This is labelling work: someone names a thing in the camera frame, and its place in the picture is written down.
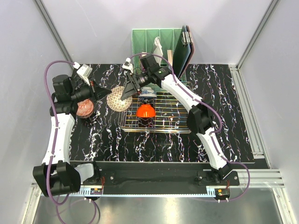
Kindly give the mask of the blue white porcelain bowl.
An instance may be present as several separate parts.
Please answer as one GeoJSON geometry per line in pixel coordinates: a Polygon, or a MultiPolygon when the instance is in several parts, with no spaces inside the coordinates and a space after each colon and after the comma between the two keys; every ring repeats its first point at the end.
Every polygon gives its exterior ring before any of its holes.
{"type": "Polygon", "coordinates": [[[141,93],[138,95],[139,98],[156,98],[156,92],[151,87],[143,87],[141,93]]]}

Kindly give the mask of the orange plastic bowl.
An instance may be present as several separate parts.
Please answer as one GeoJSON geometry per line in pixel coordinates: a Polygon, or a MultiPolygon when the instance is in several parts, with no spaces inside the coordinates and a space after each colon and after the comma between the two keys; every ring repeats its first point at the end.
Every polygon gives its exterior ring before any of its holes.
{"type": "Polygon", "coordinates": [[[142,104],[137,109],[136,116],[140,118],[152,118],[156,116],[156,111],[150,104],[142,104]]]}

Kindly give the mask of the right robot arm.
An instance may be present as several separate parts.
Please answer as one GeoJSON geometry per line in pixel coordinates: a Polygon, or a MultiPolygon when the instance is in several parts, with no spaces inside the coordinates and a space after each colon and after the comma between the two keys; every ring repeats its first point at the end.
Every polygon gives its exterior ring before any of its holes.
{"type": "Polygon", "coordinates": [[[219,114],[200,96],[181,83],[170,64],[160,66],[156,61],[158,55],[139,53],[138,56],[144,68],[140,74],[134,73],[130,57],[122,65],[123,69],[127,71],[127,80],[121,99],[125,100],[135,94],[140,94],[141,89],[148,84],[156,84],[174,96],[188,112],[187,127],[197,135],[203,144],[209,158],[213,182],[223,185],[228,181],[232,168],[216,138],[216,133],[222,129],[222,124],[215,129],[212,119],[213,116],[219,119],[219,114]]]}

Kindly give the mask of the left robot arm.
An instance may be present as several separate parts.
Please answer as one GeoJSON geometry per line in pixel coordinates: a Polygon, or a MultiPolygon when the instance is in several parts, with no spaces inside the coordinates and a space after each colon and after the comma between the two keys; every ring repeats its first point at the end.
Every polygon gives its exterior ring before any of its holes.
{"type": "Polygon", "coordinates": [[[54,93],[50,96],[52,106],[49,145],[41,165],[33,168],[33,177],[46,197],[76,193],[84,181],[91,185],[100,181],[101,173],[96,170],[94,162],[76,167],[70,164],[69,146],[78,103],[91,98],[101,100],[111,93],[111,90],[100,87],[95,82],[75,89],[72,78],[68,75],[56,76],[52,82],[54,93]]]}

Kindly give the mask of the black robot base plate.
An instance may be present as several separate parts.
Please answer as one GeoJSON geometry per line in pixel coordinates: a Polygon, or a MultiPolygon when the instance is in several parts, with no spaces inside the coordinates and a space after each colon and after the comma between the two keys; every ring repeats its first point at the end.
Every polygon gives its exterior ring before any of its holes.
{"type": "Polygon", "coordinates": [[[239,186],[236,171],[223,174],[211,168],[209,163],[178,162],[114,162],[92,161],[97,165],[105,186],[127,183],[188,182],[206,186],[239,186]]]}

